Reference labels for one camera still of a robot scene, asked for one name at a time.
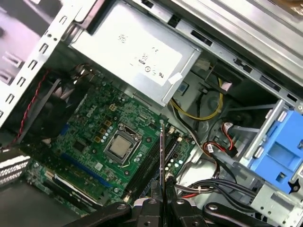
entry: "red and black wire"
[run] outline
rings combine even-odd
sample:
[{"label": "red and black wire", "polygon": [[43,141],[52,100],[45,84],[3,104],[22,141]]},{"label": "red and black wire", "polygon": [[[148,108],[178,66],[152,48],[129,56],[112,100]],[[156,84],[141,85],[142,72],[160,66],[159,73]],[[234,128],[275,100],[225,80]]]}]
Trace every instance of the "red and black wire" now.
[{"label": "red and black wire", "polygon": [[[214,155],[212,155],[212,153],[209,152],[209,150],[207,149],[207,145],[208,144],[211,144],[212,146],[215,146],[216,148],[218,148],[220,151],[222,152],[227,152],[227,151],[231,151],[233,149],[235,149],[234,147],[234,143],[232,141],[232,138],[230,137],[230,135],[228,135],[227,131],[225,130],[224,128],[224,124],[225,122],[223,122],[222,126],[221,126],[221,130],[222,130],[222,133],[227,137],[227,139],[229,140],[229,147],[228,148],[225,148],[223,146],[221,146],[220,144],[218,144],[217,142],[215,141],[210,141],[210,135],[211,135],[211,132],[212,132],[212,129],[214,128],[214,126],[217,124],[217,122],[219,122],[220,120],[222,120],[222,118],[219,118],[217,119],[214,124],[211,126],[210,130],[209,130],[209,133],[208,133],[208,136],[207,136],[207,142],[203,143],[202,145],[202,150],[204,151],[204,153],[208,156],[208,157],[211,157],[214,159],[214,162],[215,162],[215,172],[213,174],[213,178],[218,178],[218,175],[220,173],[220,167],[222,166],[227,172],[228,174],[230,174],[233,179],[235,180],[235,176],[233,175],[233,173],[228,169],[228,167],[222,163],[221,161],[219,161]],[[193,194],[188,194],[188,195],[184,195],[182,196],[183,198],[193,198],[195,196],[197,196],[198,193],[193,193]]]},{"label": "red and black wire", "polygon": [[25,110],[25,112],[23,114],[23,118],[21,120],[21,124],[20,124],[20,128],[19,128],[18,134],[14,138],[14,140],[7,146],[8,148],[11,147],[14,143],[16,143],[16,141],[22,135],[24,127],[25,127],[25,124],[26,124],[26,120],[27,120],[27,117],[28,117],[28,113],[31,110],[31,108],[32,108],[33,104],[35,103],[35,101],[37,100],[38,95],[40,93],[40,89],[41,89],[42,83],[43,83],[43,81],[45,81],[45,79],[46,79],[47,75],[49,74],[49,72],[50,72],[50,70],[46,70],[46,73],[43,75],[42,79],[39,81],[39,83],[37,85],[37,88],[35,90],[35,94],[34,94],[33,98],[31,99],[30,103],[28,104],[28,106],[27,106],[27,108],[26,108],[26,110]]}]

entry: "cable bundle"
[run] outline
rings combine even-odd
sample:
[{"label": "cable bundle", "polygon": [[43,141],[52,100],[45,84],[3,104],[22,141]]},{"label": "cable bundle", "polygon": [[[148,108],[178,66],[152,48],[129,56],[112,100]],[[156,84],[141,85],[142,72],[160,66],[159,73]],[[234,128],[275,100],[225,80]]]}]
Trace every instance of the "cable bundle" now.
[{"label": "cable bundle", "polygon": [[254,210],[248,204],[242,203],[234,198],[232,196],[232,193],[237,191],[244,195],[250,196],[251,198],[255,198],[257,196],[257,193],[231,181],[222,179],[208,179],[197,181],[188,187],[178,184],[175,186],[177,189],[182,191],[181,194],[179,194],[179,196],[182,198],[192,198],[202,193],[215,192],[222,194],[227,199],[227,201],[236,209],[243,212],[254,212]]}]

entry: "cpu socket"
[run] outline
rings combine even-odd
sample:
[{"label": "cpu socket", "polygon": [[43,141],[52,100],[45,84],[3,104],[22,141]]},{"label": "cpu socket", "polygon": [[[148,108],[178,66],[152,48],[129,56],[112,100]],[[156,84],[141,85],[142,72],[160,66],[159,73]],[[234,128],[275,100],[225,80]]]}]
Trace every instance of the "cpu socket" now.
[{"label": "cpu socket", "polygon": [[121,123],[104,152],[109,158],[123,165],[137,150],[141,140],[141,135]]}]

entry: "ram slot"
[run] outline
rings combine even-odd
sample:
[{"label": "ram slot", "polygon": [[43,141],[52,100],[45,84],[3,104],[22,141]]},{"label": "ram slot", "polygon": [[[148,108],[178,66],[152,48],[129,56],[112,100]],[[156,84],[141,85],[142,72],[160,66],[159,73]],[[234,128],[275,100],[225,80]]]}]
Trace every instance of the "ram slot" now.
[{"label": "ram slot", "polygon": [[[178,147],[178,136],[169,135],[165,139],[165,157],[167,155],[172,155],[172,149],[175,150]],[[125,192],[122,195],[124,201],[129,201],[130,199],[135,200],[140,197],[142,192],[145,190],[150,181],[155,177],[159,176],[160,167],[160,140],[158,140],[151,148],[148,156],[144,159],[143,163],[137,169],[136,173],[132,177],[131,181],[125,188]]]}]

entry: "pcie slot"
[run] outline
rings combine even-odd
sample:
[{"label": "pcie slot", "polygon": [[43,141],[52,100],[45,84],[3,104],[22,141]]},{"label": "pcie slot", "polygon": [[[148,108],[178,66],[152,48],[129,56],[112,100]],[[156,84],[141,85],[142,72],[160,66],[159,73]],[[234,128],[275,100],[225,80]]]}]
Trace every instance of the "pcie slot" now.
[{"label": "pcie slot", "polygon": [[87,205],[83,204],[82,202],[79,202],[76,198],[70,196],[70,194],[68,192],[64,191],[62,188],[55,185],[53,182],[46,180],[43,182],[43,186],[50,189],[54,195],[60,196],[61,198],[68,201],[73,206],[77,207],[78,209],[83,210],[87,213],[92,212],[92,210]]},{"label": "pcie slot", "polygon": [[98,174],[94,173],[89,168],[87,168],[86,166],[82,165],[80,162],[78,162],[77,160],[73,159],[69,155],[67,155],[65,153],[62,153],[61,157],[63,159],[65,159],[65,160],[71,162],[73,165],[75,165],[79,169],[83,170],[84,172],[86,172],[87,174],[89,174],[91,177],[97,179],[105,187],[111,187],[111,185],[106,180],[104,180],[101,176],[99,176]]},{"label": "pcie slot", "polygon": [[82,192],[80,192],[78,189],[76,189],[73,185],[68,183],[67,181],[61,179],[58,175],[55,175],[52,178],[53,182],[56,183],[56,185],[60,186],[62,189],[67,191],[70,195],[81,201],[82,203],[86,204],[87,206],[90,206],[94,209],[98,209],[101,206],[97,204],[94,200],[92,200],[90,197],[86,196]]}]

